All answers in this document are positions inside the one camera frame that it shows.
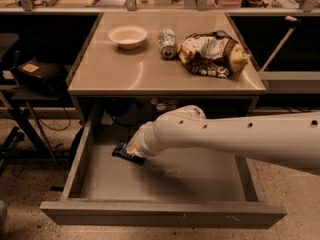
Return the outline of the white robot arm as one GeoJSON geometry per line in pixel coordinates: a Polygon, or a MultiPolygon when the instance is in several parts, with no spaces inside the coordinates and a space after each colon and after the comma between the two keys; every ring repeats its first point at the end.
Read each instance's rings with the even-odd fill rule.
{"type": "Polygon", "coordinates": [[[208,148],[312,174],[320,171],[320,113],[208,119],[188,105],[143,124],[128,153],[154,157],[169,148],[208,148]]]}

